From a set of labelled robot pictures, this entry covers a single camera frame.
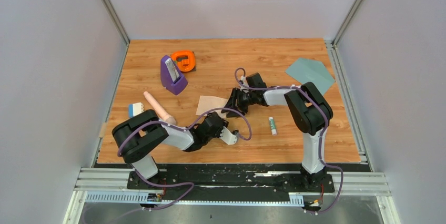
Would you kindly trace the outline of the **beige letter paper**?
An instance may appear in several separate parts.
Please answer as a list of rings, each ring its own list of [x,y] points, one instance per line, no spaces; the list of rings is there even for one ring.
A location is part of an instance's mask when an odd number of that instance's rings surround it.
[[[214,108],[222,108],[228,102],[227,98],[220,98],[216,96],[203,96],[199,97],[196,115],[201,115],[206,111],[209,111]]]

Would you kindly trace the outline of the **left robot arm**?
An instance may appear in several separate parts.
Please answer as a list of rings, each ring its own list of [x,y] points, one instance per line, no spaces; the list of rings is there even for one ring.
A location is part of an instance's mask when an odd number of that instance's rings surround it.
[[[228,121],[211,112],[201,123],[190,128],[178,127],[160,119],[154,110],[147,110],[115,126],[111,133],[118,146],[118,156],[141,174],[140,180],[147,188],[154,189],[160,185],[161,174],[150,154],[152,150],[165,144],[193,152],[214,138],[233,145],[238,132],[231,132],[228,125]]]

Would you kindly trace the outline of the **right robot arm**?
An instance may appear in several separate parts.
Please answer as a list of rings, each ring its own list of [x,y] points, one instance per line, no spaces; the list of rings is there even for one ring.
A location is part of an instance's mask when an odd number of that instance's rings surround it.
[[[318,188],[326,176],[325,137],[333,111],[315,84],[268,87],[259,73],[242,75],[222,112],[238,117],[247,114],[250,105],[288,107],[303,135],[301,186],[307,191]]]

